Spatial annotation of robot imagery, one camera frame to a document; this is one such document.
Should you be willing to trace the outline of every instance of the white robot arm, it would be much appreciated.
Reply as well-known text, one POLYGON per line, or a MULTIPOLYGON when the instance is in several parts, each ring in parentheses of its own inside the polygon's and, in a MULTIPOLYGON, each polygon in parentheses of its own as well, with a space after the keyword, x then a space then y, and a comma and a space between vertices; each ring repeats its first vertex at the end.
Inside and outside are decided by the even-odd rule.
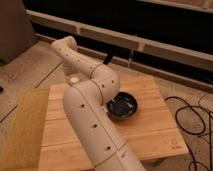
POLYGON ((119 91, 119 78, 108 66, 78 53, 72 37, 53 42, 65 75, 72 68, 89 80, 71 85, 63 98, 65 113, 96 171, 145 171, 102 106, 119 91))

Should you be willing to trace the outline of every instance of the wooden platform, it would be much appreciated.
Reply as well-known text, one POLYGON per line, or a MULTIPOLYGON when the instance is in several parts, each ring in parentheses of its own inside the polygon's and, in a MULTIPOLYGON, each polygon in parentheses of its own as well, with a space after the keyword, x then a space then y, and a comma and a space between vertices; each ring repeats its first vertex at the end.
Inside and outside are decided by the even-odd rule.
MULTIPOLYGON (((63 111, 62 97, 67 88, 66 84, 51 86, 39 171, 92 168, 63 111)), ((140 160, 188 152, 152 77, 123 77, 121 91, 129 92, 137 99, 138 110, 129 120, 114 123, 140 160)))

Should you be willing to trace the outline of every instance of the floor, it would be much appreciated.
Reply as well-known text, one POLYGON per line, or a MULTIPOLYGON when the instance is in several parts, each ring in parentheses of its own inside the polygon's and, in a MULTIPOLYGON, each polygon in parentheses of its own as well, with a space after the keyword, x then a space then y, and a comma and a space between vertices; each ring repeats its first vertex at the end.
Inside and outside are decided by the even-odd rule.
MULTIPOLYGON (((143 74, 127 67, 124 68, 114 64, 110 64, 110 66, 117 71, 118 74, 143 74)), ((190 104, 196 105, 198 100, 206 94, 205 92, 157 77, 155 77, 155 81, 164 98, 168 96, 179 96, 187 100, 190 104)), ((16 106, 21 95, 30 89, 48 88, 52 84, 64 82, 65 79, 62 73, 60 60, 51 51, 50 45, 46 42, 38 42, 31 49, 14 59, 11 63, 5 66, 0 66, 0 85, 4 87, 4 92, 0 94, 0 149, 3 147, 5 137, 10 128, 11 119, 15 115, 16 106)), ((213 95, 206 95, 201 103, 206 108, 213 110, 213 95)), ((168 102, 168 106, 173 115, 181 105, 180 102, 174 100, 168 102)), ((202 129, 202 124, 190 111, 183 112, 180 120, 184 124, 184 127, 189 130, 199 131, 202 129)), ((208 123, 207 116, 204 116, 204 120, 208 123)), ((197 136, 188 135, 184 132, 182 132, 182 134, 185 141, 192 149, 196 160, 209 167, 208 143, 201 138, 197 138, 197 136)), ((180 171, 188 170, 188 165, 191 161, 191 156, 187 154, 167 158, 157 167, 151 166, 153 161, 146 161, 144 162, 144 165, 148 171, 180 171)), ((199 165, 198 170, 202 171, 206 169, 199 165)))

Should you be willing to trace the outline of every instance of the black bowl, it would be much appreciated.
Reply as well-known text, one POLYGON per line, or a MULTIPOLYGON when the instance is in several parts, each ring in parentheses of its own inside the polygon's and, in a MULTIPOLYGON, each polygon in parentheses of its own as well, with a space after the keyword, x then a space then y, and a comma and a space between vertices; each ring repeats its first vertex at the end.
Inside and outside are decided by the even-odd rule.
POLYGON ((137 101, 128 93, 119 92, 117 96, 107 103, 109 114, 116 119, 127 119, 137 110, 137 101))

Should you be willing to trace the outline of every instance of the black cable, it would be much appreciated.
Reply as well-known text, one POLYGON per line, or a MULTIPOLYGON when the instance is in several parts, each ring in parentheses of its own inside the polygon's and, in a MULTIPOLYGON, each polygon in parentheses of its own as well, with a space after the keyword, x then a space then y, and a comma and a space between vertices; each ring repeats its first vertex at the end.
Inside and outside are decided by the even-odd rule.
POLYGON ((167 97, 167 98, 165 99, 165 101, 168 101, 168 100, 170 100, 170 99, 179 100, 179 101, 181 101, 181 102, 184 104, 183 107, 180 107, 180 108, 177 109, 176 112, 175 112, 175 120, 176 120, 178 126, 179 126, 184 132, 186 132, 186 133, 189 134, 189 135, 197 136, 198 138, 202 138, 202 139, 204 139, 203 136, 205 136, 205 135, 207 135, 207 134, 209 135, 209 143, 208 143, 208 144, 209 144, 209 160, 210 160, 210 162, 209 162, 209 168, 210 168, 210 169, 209 169, 205 164, 203 164, 202 162, 196 160, 196 158, 195 158, 195 156, 194 156, 194 154, 193 154, 193 151, 192 151, 191 148, 187 145, 187 146, 188 146, 188 149, 189 149, 189 153, 190 153, 190 155, 191 155, 191 157, 192 157, 192 162, 190 162, 189 165, 188 165, 188 170, 189 170, 189 171, 191 171, 192 165, 194 165, 194 169, 195 169, 195 171, 197 171, 197 165, 198 165, 198 164, 201 165, 203 168, 205 168, 207 171, 213 171, 213 170, 212 170, 212 135, 211 135, 211 133, 212 133, 212 130, 211 130, 211 120, 213 119, 213 116, 212 116, 213 112, 212 112, 211 110, 209 110, 208 108, 205 108, 205 107, 203 107, 203 106, 201 105, 201 100, 202 100, 204 97, 206 97, 206 95, 202 96, 202 97, 199 99, 198 105, 190 105, 186 100, 184 100, 184 99, 182 99, 182 98, 180 98, 180 97, 177 97, 177 96, 171 96, 171 97, 167 97), (179 121, 178 115, 180 114, 181 111, 183 111, 183 110, 185 110, 185 109, 191 109, 191 111, 193 111, 193 113, 199 118, 199 120, 201 121, 202 126, 203 126, 202 130, 200 130, 199 132, 192 132, 192 131, 189 131, 189 130, 187 130, 186 128, 184 128, 184 127, 182 126, 181 122, 179 121), (200 110, 204 111, 205 114, 208 115, 208 119, 209 119, 209 131, 208 131, 208 133, 205 133, 205 131, 206 131, 206 123, 205 123, 205 120, 202 118, 202 115, 201 115, 196 109, 200 109, 200 110))

